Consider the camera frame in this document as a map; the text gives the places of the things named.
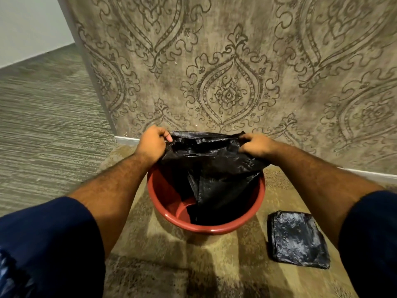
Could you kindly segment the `red plastic bucket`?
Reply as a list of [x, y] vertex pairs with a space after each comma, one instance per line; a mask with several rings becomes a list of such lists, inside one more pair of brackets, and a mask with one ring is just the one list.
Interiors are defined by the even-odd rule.
[[241, 215], [222, 225], [205, 226], [190, 223], [188, 207], [195, 205], [195, 199], [182, 201], [181, 196], [157, 167], [151, 168], [147, 177], [148, 195], [156, 209], [159, 221], [164, 221], [165, 229], [179, 228], [181, 234], [190, 240], [193, 237], [221, 236], [234, 232], [250, 221], [258, 212], [265, 197], [265, 176], [261, 173], [251, 194], [241, 208]]

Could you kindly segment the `person's right forearm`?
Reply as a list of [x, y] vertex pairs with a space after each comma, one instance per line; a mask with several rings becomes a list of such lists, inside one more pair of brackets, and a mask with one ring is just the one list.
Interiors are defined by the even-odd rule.
[[336, 248], [341, 227], [352, 207], [364, 196], [385, 189], [284, 143], [268, 143], [266, 157], [281, 168]]

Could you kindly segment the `white baseboard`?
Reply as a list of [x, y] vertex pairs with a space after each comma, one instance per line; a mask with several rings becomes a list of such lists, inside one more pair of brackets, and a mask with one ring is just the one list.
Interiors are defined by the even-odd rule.
[[[123, 136], [114, 136], [114, 139], [117, 144], [127, 145], [127, 146], [135, 146], [135, 145], [138, 145], [138, 143], [140, 142], [139, 138], [137, 139], [137, 138], [123, 137]], [[342, 167], [339, 167], [339, 168], [346, 170], [346, 171], [350, 171], [351, 173], [360, 175], [364, 178], [367, 178], [367, 179], [372, 180], [377, 183], [390, 184], [390, 185], [397, 186], [397, 175], [348, 169], [348, 168], [342, 168]]]

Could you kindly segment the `person's left forearm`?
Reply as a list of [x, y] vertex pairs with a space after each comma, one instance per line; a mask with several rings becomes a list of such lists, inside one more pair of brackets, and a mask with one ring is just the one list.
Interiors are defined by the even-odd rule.
[[147, 153], [135, 152], [69, 194], [95, 219], [105, 260], [122, 233], [144, 176], [155, 162], [156, 159]]

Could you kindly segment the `black plastic garbage bag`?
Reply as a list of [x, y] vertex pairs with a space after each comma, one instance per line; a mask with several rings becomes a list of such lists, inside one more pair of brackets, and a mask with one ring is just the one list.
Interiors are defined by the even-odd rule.
[[226, 135], [196, 131], [171, 131], [159, 169], [185, 201], [190, 223], [217, 226], [244, 215], [268, 160], [239, 152], [248, 142], [244, 132]]

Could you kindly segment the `person's left hand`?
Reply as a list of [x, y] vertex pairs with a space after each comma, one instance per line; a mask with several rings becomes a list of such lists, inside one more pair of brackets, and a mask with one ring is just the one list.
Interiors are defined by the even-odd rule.
[[141, 136], [134, 155], [144, 163], [146, 167], [151, 167], [165, 153], [167, 141], [160, 136], [160, 131], [167, 131], [163, 127], [152, 125]]

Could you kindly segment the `navy blue shirt sleeve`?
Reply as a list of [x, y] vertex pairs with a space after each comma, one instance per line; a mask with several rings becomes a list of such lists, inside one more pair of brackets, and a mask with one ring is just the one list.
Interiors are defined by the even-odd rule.
[[397, 298], [397, 193], [361, 198], [342, 224], [338, 250], [360, 298]]
[[99, 228], [77, 200], [0, 217], [0, 298], [102, 298], [105, 272]]

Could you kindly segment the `person's right hand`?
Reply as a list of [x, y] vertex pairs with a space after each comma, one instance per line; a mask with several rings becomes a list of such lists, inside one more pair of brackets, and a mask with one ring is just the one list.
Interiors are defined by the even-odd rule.
[[255, 138], [251, 142], [241, 145], [239, 152], [271, 161], [276, 156], [281, 143], [263, 134], [255, 133], [255, 135]]

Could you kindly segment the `folded black garbage bag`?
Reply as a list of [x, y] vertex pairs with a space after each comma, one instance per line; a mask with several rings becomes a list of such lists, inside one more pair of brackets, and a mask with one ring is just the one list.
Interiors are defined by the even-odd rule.
[[278, 210], [267, 217], [267, 251], [271, 260], [303, 267], [330, 268], [323, 234], [309, 213]]

